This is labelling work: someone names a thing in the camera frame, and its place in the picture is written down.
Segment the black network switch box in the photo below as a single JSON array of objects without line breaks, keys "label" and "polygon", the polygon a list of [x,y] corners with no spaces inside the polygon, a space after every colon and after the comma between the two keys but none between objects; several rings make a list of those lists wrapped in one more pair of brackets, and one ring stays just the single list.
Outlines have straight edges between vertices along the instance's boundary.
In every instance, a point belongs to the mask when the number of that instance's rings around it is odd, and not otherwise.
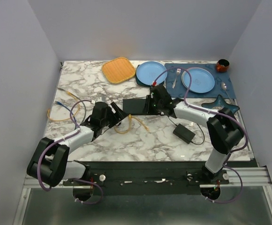
[{"label": "black network switch box", "polygon": [[149,115],[146,99],[124,99],[123,111],[130,115]]}]

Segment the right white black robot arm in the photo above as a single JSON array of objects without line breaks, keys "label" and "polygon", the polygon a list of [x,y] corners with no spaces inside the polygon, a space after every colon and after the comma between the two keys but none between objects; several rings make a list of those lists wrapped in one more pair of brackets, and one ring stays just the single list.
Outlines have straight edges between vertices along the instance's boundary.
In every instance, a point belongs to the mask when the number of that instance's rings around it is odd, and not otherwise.
[{"label": "right white black robot arm", "polygon": [[162,85],[150,88],[150,94],[147,96],[147,113],[192,121],[208,129],[213,150],[201,172],[202,180],[208,184],[218,179],[223,165],[234,152],[233,148],[243,138],[245,144],[238,150],[244,149],[248,144],[247,132],[231,110],[228,108],[212,110],[188,104],[185,99],[172,99]]}]

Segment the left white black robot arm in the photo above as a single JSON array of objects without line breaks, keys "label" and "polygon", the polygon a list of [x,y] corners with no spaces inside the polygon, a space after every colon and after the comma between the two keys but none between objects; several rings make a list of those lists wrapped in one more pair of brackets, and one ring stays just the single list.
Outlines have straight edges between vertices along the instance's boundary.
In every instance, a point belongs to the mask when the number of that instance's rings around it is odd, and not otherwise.
[{"label": "left white black robot arm", "polygon": [[76,129],[55,140],[42,138],[28,164],[27,174],[38,180],[45,191],[50,191],[64,178],[69,154],[94,141],[105,127],[112,128],[128,117],[116,103],[96,102],[92,114]]}]

